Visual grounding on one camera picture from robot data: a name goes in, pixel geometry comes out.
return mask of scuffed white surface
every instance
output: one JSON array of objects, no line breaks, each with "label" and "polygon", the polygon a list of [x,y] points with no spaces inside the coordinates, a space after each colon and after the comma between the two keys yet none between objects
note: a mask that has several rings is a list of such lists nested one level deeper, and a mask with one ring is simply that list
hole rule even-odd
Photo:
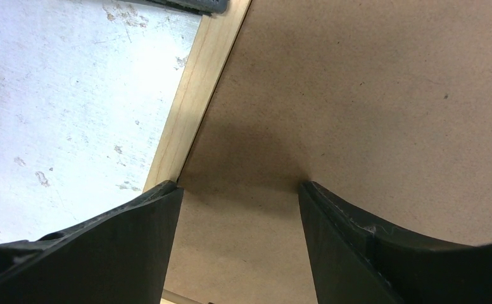
[{"label": "scuffed white surface", "polygon": [[141,194],[199,17],[0,0],[0,243]]}]

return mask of black plastic part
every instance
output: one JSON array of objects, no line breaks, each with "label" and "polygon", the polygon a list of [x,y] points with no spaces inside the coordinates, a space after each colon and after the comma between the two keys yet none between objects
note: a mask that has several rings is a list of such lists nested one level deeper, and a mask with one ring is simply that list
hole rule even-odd
[{"label": "black plastic part", "polygon": [[0,303],[159,303],[182,195],[167,181],[38,241],[0,244]]},{"label": "black plastic part", "polygon": [[315,182],[301,185],[300,212],[320,304],[492,303],[492,244],[409,231]]},{"label": "black plastic part", "polygon": [[222,14],[229,0],[146,0],[201,15]]}]

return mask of wood grain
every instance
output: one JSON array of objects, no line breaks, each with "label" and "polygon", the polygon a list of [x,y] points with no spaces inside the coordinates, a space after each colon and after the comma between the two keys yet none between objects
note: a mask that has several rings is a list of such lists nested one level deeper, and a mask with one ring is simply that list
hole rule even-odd
[{"label": "wood grain", "polygon": [[230,1],[223,15],[201,20],[144,191],[179,178],[250,1]]}]

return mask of wooden frame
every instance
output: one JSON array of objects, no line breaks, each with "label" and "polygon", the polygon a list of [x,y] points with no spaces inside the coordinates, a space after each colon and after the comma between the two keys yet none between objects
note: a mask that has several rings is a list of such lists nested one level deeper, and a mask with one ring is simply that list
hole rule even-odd
[{"label": "wooden frame", "polygon": [[[179,178],[250,2],[231,0],[224,14],[202,17],[144,192],[160,182]],[[164,290],[160,304],[198,302]]]}]

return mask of cardboard surface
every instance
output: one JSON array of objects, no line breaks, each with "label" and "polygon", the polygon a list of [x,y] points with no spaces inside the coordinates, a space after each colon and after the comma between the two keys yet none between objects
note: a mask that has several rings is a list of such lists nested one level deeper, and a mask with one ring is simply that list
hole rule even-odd
[{"label": "cardboard surface", "polygon": [[254,0],[179,184],[166,288],[314,303],[296,185],[492,241],[492,1]]}]

